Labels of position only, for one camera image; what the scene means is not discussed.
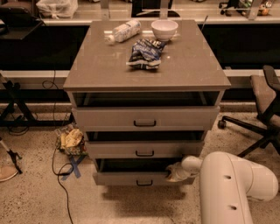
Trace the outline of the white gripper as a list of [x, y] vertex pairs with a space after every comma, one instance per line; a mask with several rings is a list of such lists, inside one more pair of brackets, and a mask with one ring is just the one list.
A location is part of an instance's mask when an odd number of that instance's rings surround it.
[[166, 180], [169, 182], [181, 182], [188, 178], [195, 178], [199, 174], [199, 170], [184, 169], [180, 162], [170, 164], [166, 167], [168, 174]]

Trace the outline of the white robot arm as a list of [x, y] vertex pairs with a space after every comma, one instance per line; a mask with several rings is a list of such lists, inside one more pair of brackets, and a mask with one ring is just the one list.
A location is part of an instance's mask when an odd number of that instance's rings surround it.
[[170, 182], [199, 177], [201, 224], [254, 224], [249, 201], [269, 201], [278, 192], [272, 170], [221, 151], [184, 157], [166, 170]]

